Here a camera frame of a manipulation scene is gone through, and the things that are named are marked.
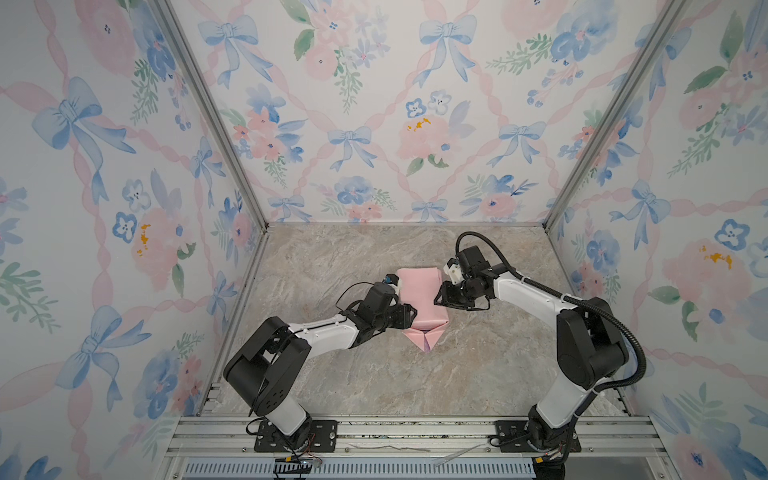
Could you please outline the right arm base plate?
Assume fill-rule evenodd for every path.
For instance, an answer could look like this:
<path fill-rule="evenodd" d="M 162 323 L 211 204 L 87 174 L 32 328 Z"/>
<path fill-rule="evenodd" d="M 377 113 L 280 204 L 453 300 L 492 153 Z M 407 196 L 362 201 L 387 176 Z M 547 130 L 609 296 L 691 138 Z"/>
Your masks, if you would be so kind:
<path fill-rule="evenodd" d="M 503 453 L 535 453 L 549 455 L 582 450 L 575 429 L 569 424 L 552 429 L 545 423 L 529 420 L 499 420 L 494 423 L 495 433 L 488 443 Z"/>

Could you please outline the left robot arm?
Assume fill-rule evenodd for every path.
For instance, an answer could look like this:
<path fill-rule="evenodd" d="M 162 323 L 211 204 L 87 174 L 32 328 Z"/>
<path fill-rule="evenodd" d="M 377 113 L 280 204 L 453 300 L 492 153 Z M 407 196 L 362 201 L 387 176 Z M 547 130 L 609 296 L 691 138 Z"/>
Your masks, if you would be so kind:
<path fill-rule="evenodd" d="M 309 446 L 313 419 L 291 396 L 307 360 L 356 348 L 389 329 L 406 330 L 418 310 L 389 281 L 368 282 L 364 298 L 325 320 L 289 324 L 267 318 L 230 358 L 224 380 L 286 449 Z"/>

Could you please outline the aluminium front rail frame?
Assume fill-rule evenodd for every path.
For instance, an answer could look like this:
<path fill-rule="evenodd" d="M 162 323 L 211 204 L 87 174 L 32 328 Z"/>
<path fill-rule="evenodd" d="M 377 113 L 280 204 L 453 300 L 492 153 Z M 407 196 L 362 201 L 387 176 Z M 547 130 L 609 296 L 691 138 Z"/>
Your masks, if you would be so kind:
<path fill-rule="evenodd" d="M 254 451 L 256 424 L 245 417 L 208 416 L 182 420 L 176 428 L 156 478 L 182 479 L 193 459 L 271 458 L 323 461 L 327 458 L 430 458 L 446 463 L 457 458 L 524 458 L 533 463 L 535 479 L 678 479 L 673 461 L 656 427 L 647 417 L 584 417 L 576 434 L 580 452 L 560 467 L 536 463 L 535 453 L 503 453 L 488 443 L 495 417 L 338 416 L 333 453 L 305 453 L 291 460 L 286 453 Z"/>

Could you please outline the left aluminium corner post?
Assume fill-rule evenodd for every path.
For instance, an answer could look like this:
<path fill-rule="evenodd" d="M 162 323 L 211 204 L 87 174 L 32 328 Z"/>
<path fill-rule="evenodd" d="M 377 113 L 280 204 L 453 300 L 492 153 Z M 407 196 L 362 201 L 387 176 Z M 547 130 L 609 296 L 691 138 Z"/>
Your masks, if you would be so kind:
<path fill-rule="evenodd" d="M 179 68 L 187 79 L 190 92 L 201 110 L 203 120 L 209 126 L 213 138 L 220 148 L 224 162 L 232 171 L 234 182 L 244 197 L 249 212 L 254 216 L 258 231 L 266 234 L 268 222 L 258 203 L 255 192 L 249 182 L 246 169 L 243 167 L 234 146 L 225 131 L 224 122 L 216 108 L 215 101 L 208 88 L 203 72 L 195 59 L 178 18 L 170 1 L 149 0 L 148 5 L 155 15 L 158 24 L 167 38 L 171 52 L 179 62 Z"/>

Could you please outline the right aluminium corner post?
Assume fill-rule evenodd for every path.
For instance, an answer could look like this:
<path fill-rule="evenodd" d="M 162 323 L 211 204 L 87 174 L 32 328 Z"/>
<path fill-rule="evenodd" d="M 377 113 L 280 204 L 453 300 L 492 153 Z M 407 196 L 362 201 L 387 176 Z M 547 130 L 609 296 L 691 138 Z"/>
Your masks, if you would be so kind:
<path fill-rule="evenodd" d="M 689 4 L 689 1 L 684 0 L 664 1 L 662 3 L 660 13 L 656 21 L 651 24 L 645 37 L 645 43 L 633 58 L 624 80 L 619 84 L 602 120 L 598 123 L 595 136 L 587 143 L 581 157 L 575 164 L 574 170 L 567 177 L 563 189 L 556 196 L 548 216 L 542 222 L 547 234 L 553 231 L 558 221 L 565 216 L 568 203 L 575 194 L 582 178 L 591 168 L 592 162 L 607 142 L 615 125 L 619 123 L 622 115 L 629 108 L 638 85 L 650 73 L 653 64 L 661 55 L 661 51 L 674 33 Z"/>

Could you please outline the purple wrapping paper sheet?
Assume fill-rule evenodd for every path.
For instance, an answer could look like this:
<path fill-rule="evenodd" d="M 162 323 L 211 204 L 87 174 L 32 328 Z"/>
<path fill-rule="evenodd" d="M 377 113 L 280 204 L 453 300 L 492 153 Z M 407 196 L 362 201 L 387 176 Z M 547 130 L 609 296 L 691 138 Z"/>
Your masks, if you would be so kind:
<path fill-rule="evenodd" d="M 442 286 L 442 272 L 435 267 L 401 268 L 396 275 L 401 302 L 417 310 L 413 323 L 403 333 L 423 352 L 431 352 L 449 325 L 447 308 L 434 303 Z"/>

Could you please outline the aluminium corner post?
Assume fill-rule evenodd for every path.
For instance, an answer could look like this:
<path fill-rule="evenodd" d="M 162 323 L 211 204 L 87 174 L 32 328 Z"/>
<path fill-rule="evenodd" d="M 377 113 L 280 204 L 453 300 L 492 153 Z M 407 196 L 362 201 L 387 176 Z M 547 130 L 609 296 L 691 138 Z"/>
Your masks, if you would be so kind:
<path fill-rule="evenodd" d="M 216 108 L 215 101 L 208 88 L 203 72 L 195 59 L 178 18 L 170 1 L 149 0 L 148 5 L 155 15 L 158 24 L 167 38 L 171 52 L 179 62 L 179 68 L 187 79 L 190 92 L 201 110 L 203 120 L 209 126 L 213 138 L 220 148 L 224 162 L 232 171 L 234 182 L 244 197 L 249 212 L 254 216 L 258 231 L 266 234 L 268 222 L 258 203 L 255 192 L 249 182 L 246 169 L 243 167 L 234 146 L 225 131 L 224 122 Z"/>
<path fill-rule="evenodd" d="M 650 73 L 653 64 L 661 55 L 661 51 L 674 33 L 689 4 L 689 1 L 684 0 L 664 1 L 662 3 L 660 13 L 656 21 L 651 24 L 645 37 L 645 43 L 633 58 L 624 80 L 619 84 L 602 120 L 598 123 L 595 136 L 587 143 L 581 157 L 575 164 L 574 170 L 567 177 L 563 189 L 556 196 L 548 216 L 542 222 L 547 234 L 553 231 L 558 221 L 565 216 L 568 203 L 575 194 L 582 178 L 591 168 L 592 162 L 607 142 L 615 125 L 619 123 L 622 115 L 629 108 L 638 85 Z"/>

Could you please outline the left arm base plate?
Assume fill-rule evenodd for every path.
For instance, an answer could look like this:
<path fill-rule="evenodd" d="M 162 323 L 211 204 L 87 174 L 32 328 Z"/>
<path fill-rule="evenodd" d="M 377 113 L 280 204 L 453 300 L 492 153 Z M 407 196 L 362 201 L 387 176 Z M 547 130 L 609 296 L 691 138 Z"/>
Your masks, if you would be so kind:
<path fill-rule="evenodd" d="M 255 432 L 257 453 L 333 453 L 336 449 L 338 422 L 309 418 L 293 433 L 285 434 L 272 422 L 262 421 Z"/>

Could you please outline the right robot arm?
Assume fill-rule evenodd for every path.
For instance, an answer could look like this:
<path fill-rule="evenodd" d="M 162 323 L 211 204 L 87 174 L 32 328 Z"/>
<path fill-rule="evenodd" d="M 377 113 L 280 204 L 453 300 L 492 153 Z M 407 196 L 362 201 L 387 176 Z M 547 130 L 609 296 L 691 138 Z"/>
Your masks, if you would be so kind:
<path fill-rule="evenodd" d="M 598 298 L 583 301 L 542 285 L 518 272 L 487 268 L 465 273 L 459 265 L 443 268 L 447 279 L 435 303 L 476 311 L 476 301 L 512 304 L 553 328 L 559 372 L 546 395 L 531 407 L 522 439 L 538 452 L 565 452 L 575 424 L 629 358 L 622 331 L 605 318 Z"/>

